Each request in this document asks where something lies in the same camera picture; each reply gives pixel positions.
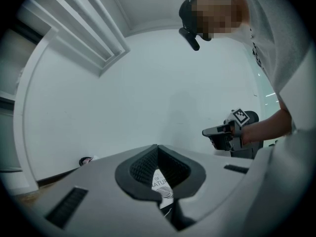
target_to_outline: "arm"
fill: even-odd
[[[279,100],[281,110],[270,118],[253,123],[242,129],[242,143],[276,139],[289,133],[292,129],[292,117],[285,104]]]

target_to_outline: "neck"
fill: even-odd
[[[245,25],[249,25],[250,16],[249,8],[246,0],[234,0],[241,9],[242,19],[241,22]]]

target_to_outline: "person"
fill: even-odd
[[[253,55],[269,79],[280,110],[242,128],[242,143],[276,139],[294,130],[280,91],[302,62],[312,39],[288,0],[185,0],[179,10],[183,26],[204,40],[249,28]]]

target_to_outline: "light strip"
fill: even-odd
[[[270,97],[270,96],[272,96],[272,95],[275,95],[275,93],[272,93],[272,94],[270,94],[270,95],[266,95],[266,97]]]

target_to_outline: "brown floor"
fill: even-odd
[[[15,197],[25,206],[32,207],[35,201],[54,184],[55,183],[48,184],[48,185],[40,187],[38,191],[16,195]]]

